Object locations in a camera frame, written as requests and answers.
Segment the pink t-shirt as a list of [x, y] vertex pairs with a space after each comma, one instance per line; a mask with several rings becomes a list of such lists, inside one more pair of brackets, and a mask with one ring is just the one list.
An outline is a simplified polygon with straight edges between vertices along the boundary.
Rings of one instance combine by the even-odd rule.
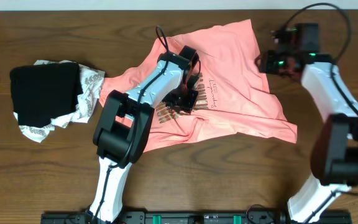
[[196, 49], [201, 65], [199, 92], [191, 114], [159, 104], [146, 151], [211, 138], [248, 134], [297, 141], [297, 126], [287, 121], [278, 98], [270, 93], [267, 76], [254, 63], [259, 46], [247, 19], [168, 37], [170, 51]]

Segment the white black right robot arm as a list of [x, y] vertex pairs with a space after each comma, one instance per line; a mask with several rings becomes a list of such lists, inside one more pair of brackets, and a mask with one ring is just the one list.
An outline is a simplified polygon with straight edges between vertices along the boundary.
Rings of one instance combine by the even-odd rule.
[[288, 199], [279, 223], [338, 223], [326, 209], [342, 195], [358, 196], [358, 102], [336, 61], [319, 51], [318, 25], [297, 24], [272, 33], [277, 49], [255, 59], [262, 73], [289, 77], [311, 95], [323, 120], [311, 158], [311, 174]]

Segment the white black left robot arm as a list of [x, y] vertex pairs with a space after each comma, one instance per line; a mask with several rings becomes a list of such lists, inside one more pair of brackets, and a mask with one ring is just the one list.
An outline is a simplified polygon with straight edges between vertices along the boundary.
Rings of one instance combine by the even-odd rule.
[[145, 150], [159, 103], [176, 112], [191, 113], [198, 91], [201, 65], [195, 49], [160, 54], [157, 66], [144, 81], [124, 93], [108, 94], [93, 136], [99, 157], [99, 180], [87, 223], [113, 223], [122, 210], [122, 195], [131, 165]]

